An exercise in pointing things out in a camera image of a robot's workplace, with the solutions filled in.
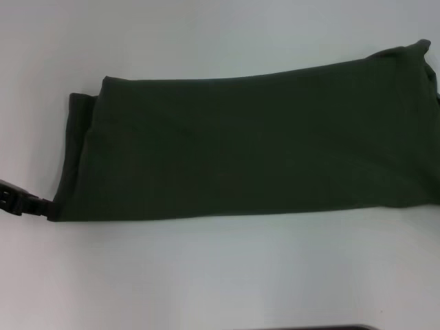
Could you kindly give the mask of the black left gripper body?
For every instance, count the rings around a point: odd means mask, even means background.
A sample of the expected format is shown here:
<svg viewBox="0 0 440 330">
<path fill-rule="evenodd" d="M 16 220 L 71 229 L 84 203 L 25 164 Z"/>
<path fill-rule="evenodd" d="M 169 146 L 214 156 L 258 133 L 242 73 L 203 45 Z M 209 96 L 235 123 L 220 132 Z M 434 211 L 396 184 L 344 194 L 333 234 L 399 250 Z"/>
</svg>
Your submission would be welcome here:
<svg viewBox="0 0 440 330">
<path fill-rule="evenodd" d="M 1 180 L 1 209 L 12 215 L 21 216 L 23 214 L 24 201 L 29 195 L 29 192 Z"/>
</svg>

